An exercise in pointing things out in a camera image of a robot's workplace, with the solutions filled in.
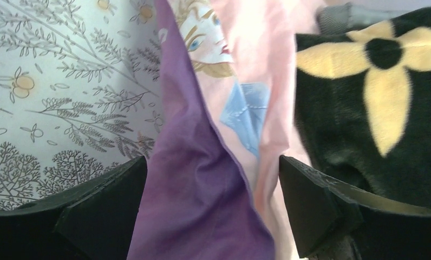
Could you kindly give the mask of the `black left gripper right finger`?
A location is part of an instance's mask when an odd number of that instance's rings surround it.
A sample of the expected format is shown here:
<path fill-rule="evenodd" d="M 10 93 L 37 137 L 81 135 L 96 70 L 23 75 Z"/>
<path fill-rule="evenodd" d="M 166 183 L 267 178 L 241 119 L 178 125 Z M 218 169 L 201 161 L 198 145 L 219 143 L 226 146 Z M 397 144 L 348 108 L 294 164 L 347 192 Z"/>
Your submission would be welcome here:
<path fill-rule="evenodd" d="M 431 209 L 390 200 L 281 156 L 298 254 L 309 259 L 431 259 Z"/>

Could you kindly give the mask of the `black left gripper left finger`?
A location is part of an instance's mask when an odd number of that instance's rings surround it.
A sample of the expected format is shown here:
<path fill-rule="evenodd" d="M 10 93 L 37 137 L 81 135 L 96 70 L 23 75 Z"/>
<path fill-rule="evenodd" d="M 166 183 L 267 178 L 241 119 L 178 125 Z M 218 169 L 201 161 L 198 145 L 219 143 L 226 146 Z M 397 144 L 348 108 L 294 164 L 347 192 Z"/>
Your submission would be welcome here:
<path fill-rule="evenodd" d="M 0 259 L 126 259 L 147 177 L 144 157 L 58 194 L 0 210 Z"/>

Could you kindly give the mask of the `pink pillow with princess print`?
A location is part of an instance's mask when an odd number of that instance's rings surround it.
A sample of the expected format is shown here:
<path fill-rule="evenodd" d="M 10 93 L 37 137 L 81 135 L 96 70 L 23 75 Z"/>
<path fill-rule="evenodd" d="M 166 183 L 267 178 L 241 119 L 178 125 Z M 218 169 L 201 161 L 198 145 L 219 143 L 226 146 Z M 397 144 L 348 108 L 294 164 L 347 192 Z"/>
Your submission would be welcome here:
<path fill-rule="evenodd" d="M 156 1 L 165 123 L 128 259 L 298 259 L 279 157 L 293 121 L 296 33 L 324 1 Z"/>

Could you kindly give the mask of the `black blanket with yellow flowers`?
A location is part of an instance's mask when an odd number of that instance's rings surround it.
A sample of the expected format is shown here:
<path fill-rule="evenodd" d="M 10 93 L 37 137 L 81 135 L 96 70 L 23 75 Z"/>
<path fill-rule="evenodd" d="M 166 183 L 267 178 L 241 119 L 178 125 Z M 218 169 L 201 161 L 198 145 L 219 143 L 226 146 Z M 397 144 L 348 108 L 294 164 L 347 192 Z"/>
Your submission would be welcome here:
<path fill-rule="evenodd" d="M 295 122 L 312 166 L 431 209 L 431 7 L 296 43 Z"/>

